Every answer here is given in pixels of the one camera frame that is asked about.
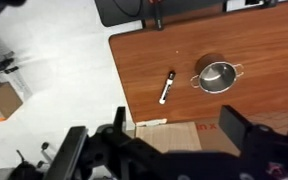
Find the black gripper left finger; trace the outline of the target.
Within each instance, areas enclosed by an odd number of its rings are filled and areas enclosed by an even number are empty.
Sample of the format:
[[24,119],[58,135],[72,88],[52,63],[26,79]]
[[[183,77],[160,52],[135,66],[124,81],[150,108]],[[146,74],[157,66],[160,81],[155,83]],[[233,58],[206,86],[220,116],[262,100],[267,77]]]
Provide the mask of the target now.
[[72,180],[87,132],[85,126],[69,129],[43,180]]

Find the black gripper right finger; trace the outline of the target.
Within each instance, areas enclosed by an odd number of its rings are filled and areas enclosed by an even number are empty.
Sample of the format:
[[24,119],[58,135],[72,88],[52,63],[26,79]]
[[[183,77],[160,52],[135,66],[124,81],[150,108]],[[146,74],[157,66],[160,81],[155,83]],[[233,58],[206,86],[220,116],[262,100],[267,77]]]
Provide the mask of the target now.
[[247,139],[252,124],[230,105],[223,105],[220,110],[219,126],[240,151],[240,156],[246,157],[249,153]]

